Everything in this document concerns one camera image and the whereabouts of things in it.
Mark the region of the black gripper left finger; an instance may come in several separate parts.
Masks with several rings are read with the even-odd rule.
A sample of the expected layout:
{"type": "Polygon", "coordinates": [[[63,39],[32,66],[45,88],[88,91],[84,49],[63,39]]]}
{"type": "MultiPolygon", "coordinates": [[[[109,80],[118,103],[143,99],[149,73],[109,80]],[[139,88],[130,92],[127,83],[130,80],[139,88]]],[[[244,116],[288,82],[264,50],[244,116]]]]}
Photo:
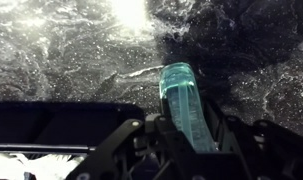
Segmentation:
{"type": "Polygon", "coordinates": [[[65,180],[169,180],[173,175],[165,134],[173,122],[154,115],[128,119],[77,165],[65,180]]]}

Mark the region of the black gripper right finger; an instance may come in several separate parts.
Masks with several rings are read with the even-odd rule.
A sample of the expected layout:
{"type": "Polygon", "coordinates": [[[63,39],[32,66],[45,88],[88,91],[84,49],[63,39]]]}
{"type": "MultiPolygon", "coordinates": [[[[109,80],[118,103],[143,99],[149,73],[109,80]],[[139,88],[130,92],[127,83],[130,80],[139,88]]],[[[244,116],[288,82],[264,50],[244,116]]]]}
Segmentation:
{"type": "Polygon", "coordinates": [[[227,115],[212,100],[204,116],[221,152],[239,156],[251,180],[303,180],[303,137],[272,121],[252,125],[227,115]]]}

